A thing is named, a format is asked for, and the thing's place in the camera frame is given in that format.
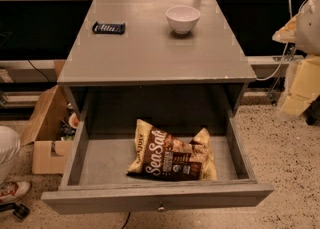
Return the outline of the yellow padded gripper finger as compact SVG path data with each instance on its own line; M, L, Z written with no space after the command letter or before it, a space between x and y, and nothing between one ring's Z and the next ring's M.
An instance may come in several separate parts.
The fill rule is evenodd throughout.
M303 60L289 63L285 91L278 101L281 116L297 118L320 96L319 18L298 13L274 33L272 40L294 43L307 54Z

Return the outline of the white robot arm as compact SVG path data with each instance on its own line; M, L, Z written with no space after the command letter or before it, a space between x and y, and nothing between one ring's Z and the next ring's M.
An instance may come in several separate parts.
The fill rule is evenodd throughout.
M274 33L272 40L293 43L306 57L291 61L279 113L297 118L320 96L320 0L306 0L298 13Z

